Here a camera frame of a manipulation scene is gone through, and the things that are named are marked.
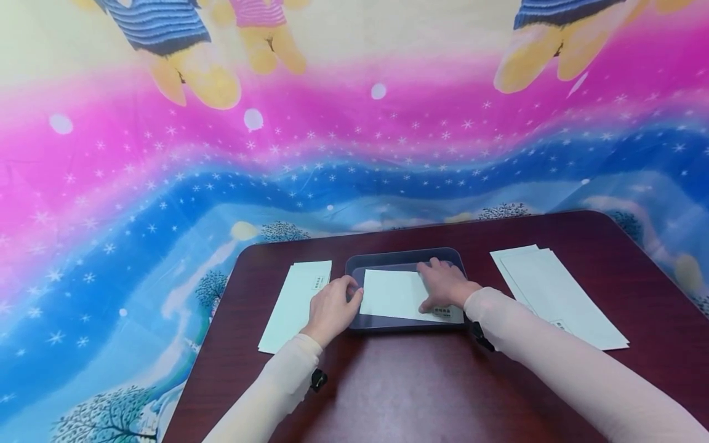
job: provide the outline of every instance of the striped shirt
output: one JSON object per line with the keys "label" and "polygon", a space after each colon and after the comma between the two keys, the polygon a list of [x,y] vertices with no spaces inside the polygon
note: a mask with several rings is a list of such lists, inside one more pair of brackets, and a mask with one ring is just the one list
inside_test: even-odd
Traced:
{"label": "striped shirt", "polygon": [[515,29],[533,23],[563,26],[589,17],[625,0],[522,0]]}
{"label": "striped shirt", "polygon": [[95,1],[113,17],[135,49],[168,55],[199,41],[210,41],[197,14],[196,0],[133,0],[128,8],[118,0]]}
{"label": "striped shirt", "polygon": [[236,12],[236,26],[239,28],[271,27],[286,24],[283,14],[283,0],[231,0]]}

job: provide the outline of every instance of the colorful backdrop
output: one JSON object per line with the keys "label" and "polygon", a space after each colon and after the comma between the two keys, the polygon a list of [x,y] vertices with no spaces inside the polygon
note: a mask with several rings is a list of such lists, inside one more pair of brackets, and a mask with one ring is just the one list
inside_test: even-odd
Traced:
{"label": "colorful backdrop", "polygon": [[160,441],[256,242],[591,209],[709,315],[706,1],[7,0],[0,25],[3,442]]}

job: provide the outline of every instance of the cartoon character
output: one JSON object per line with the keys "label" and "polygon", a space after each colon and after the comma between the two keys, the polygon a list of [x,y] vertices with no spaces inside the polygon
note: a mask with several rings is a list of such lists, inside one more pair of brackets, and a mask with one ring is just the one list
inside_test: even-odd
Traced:
{"label": "cartoon character", "polygon": [[72,0],[107,13],[150,70],[169,100],[186,105],[184,82],[207,106],[232,108],[239,80],[219,62],[209,32],[197,14],[209,0]]}
{"label": "cartoon character", "polygon": [[521,91],[559,57],[559,79],[577,77],[614,32],[652,2],[660,13],[678,11],[694,0],[522,0],[513,41],[495,76],[506,94]]}
{"label": "cartoon character", "polygon": [[302,9],[309,0],[230,0],[212,8],[213,20],[221,25],[236,23],[246,47],[251,68],[270,74],[281,60],[294,74],[303,74],[306,59],[293,39],[283,8]]}

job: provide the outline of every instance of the dark red table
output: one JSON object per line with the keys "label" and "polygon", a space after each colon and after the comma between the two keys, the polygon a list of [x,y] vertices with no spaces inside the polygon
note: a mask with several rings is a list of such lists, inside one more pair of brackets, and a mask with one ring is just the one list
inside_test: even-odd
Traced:
{"label": "dark red table", "polygon": [[[610,218],[580,211],[247,248],[165,442],[201,442],[256,379],[269,359],[257,345],[292,263],[331,259],[335,278],[356,254],[448,246],[470,279],[508,292],[489,252],[535,243],[554,250],[629,339],[629,349],[610,355],[709,426],[709,321]],[[272,442],[603,441],[527,369],[464,332],[346,332],[320,367],[329,383]]]}

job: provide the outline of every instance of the black strap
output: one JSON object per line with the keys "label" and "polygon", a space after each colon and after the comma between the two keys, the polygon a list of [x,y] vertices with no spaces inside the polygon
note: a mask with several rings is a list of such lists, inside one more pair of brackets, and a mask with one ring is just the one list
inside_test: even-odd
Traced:
{"label": "black strap", "polygon": [[490,340],[485,338],[485,333],[483,332],[482,326],[480,326],[480,322],[473,322],[473,337],[475,337],[475,341],[478,342],[480,346],[490,352],[495,352],[495,347],[490,343]]}
{"label": "black strap", "polygon": [[316,393],[320,392],[325,383],[328,382],[328,375],[322,372],[320,369],[316,369],[311,377],[311,389]]}

